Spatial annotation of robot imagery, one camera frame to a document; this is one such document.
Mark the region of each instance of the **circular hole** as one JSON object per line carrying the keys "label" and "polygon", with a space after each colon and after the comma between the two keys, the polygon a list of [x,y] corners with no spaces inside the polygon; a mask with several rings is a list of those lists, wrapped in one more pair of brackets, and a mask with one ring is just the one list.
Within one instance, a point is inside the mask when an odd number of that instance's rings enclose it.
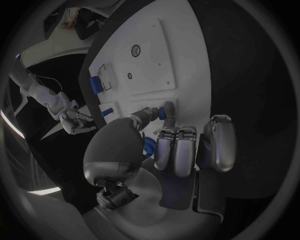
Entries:
{"label": "circular hole", "polygon": [[134,46],[132,47],[132,49],[131,49],[131,54],[132,54],[132,56],[134,56],[134,57],[136,58],[138,55],[140,55],[140,53],[141,53],[141,48],[140,48],[140,46],[134,45]]}

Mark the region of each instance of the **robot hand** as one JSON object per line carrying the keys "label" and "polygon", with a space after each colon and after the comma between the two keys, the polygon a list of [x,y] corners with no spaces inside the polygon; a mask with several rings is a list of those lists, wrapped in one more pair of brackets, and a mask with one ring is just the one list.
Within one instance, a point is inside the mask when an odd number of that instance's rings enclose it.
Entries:
{"label": "robot hand", "polygon": [[93,118],[76,110],[62,112],[59,119],[63,129],[68,134],[82,134],[97,129],[96,126],[85,127],[87,122],[93,121]]}

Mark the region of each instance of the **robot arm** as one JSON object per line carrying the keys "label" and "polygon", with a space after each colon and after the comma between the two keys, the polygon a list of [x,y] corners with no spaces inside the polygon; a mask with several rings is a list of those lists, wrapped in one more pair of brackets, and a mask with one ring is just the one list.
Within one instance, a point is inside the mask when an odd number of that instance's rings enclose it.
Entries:
{"label": "robot arm", "polygon": [[48,87],[40,85],[35,76],[26,72],[18,59],[15,60],[9,76],[22,93],[46,107],[56,121],[60,120],[67,133],[74,135],[96,129],[95,126],[84,128],[86,121],[91,122],[93,118],[76,111],[78,104],[75,100],[70,101],[65,93],[56,94]]}

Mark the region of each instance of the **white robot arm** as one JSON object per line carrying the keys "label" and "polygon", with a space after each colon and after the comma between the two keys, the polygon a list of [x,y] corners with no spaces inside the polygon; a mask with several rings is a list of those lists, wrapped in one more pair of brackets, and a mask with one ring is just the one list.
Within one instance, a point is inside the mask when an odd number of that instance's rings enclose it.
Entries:
{"label": "white robot arm", "polygon": [[76,111],[78,104],[75,100],[70,101],[62,91],[56,94],[48,87],[39,84],[34,75],[26,72],[18,59],[15,60],[9,76],[20,87],[22,93],[33,97],[46,107],[51,116],[61,122],[67,133],[74,135],[96,129],[95,126],[85,127],[86,122],[93,121],[93,118]]}

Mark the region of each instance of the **light strip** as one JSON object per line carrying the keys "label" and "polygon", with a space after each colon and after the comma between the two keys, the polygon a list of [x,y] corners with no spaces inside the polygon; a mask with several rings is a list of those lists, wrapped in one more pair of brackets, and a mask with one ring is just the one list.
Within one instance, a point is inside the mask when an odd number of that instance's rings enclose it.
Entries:
{"label": "light strip", "polygon": [[25,139],[23,133],[21,133],[10,121],[9,119],[4,115],[4,113],[2,112],[2,110],[0,110],[0,115],[2,116],[2,118],[4,119],[4,121],[17,133],[19,134],[22,138]]}
{"label": "light strip", "polygon": [[52,194],[60,190],[61,189],[59,187],[54,187],[54,188],[49,188],[49,189],[39,190],[39,191],[29,191],[29,193],[42,196],[46,194]]}

